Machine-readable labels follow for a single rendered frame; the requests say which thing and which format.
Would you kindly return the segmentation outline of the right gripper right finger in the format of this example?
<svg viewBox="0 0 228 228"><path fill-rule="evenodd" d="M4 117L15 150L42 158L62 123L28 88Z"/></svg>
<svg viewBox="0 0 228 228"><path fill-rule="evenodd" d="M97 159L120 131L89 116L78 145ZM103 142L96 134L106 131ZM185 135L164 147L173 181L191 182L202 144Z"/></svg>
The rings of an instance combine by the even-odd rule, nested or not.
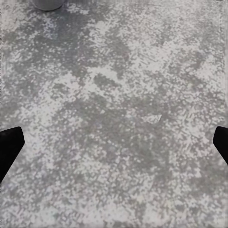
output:
<svg viewBox="0 0 228 228"><path fill-rule="evenodd" d="M216 127L213 144L228 164L228 128L221 126Z"/></svg>

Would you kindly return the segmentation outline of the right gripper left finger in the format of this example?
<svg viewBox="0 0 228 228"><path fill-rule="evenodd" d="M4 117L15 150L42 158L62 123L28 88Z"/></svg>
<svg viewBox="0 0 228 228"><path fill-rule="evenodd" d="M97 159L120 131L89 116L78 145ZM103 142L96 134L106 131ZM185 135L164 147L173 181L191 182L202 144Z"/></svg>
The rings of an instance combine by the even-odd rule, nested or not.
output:
<svg viewBox="0 0 228 228"><path fill-rule="evenodd" d="M21 127L0 132L0 183L25 145Z"/></svg>

